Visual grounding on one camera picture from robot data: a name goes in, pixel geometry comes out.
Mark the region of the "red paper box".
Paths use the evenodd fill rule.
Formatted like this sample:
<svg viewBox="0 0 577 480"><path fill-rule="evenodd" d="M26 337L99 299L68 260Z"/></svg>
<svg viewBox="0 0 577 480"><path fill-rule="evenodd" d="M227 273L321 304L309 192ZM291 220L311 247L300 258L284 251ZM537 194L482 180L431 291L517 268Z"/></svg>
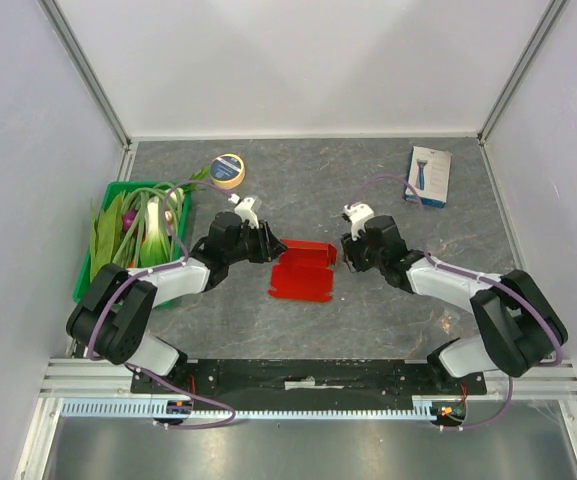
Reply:
<svg viewBox="0 0 577 480"><path fill-rule="evenodd" d="M334 287L337 249L330 243L283 239L287 250L272 269L271 297L329 303Z"/></svg>

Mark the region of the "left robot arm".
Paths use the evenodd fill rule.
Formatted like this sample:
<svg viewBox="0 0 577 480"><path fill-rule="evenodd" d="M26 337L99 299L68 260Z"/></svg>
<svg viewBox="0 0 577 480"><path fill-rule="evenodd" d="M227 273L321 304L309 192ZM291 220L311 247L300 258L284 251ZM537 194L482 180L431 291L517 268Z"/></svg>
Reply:
<svg viewBox="0 0 577 480"><path fill-rule="evenodd" d="M253 225L234 212L219 213L186 261L132 270L103 266L71 313L66 332L90 354L152 372L164 392L179 392L188 378L187 355L146 332L153 308L212 290L235 263L269 263L286 251L265 221Z"/></svg>

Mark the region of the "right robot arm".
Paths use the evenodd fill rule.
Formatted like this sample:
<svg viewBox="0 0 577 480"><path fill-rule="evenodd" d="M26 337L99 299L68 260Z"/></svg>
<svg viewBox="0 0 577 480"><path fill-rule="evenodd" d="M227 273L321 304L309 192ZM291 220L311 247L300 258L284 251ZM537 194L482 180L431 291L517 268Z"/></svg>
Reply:
<svg viewBox="0 0 577 480"><path fill-rule="evenodd" d="M412 250L392 217L377 215L363 203L345 208L343 217L350 231L341 245L352 270L376 269L394 288L474 316L476 335L450 341L428 356L425 377L433 391L449 393L476 372L500 370L519 378L548 365L549 355L562 357L567 329L527 272L479 273Z"/></svg>

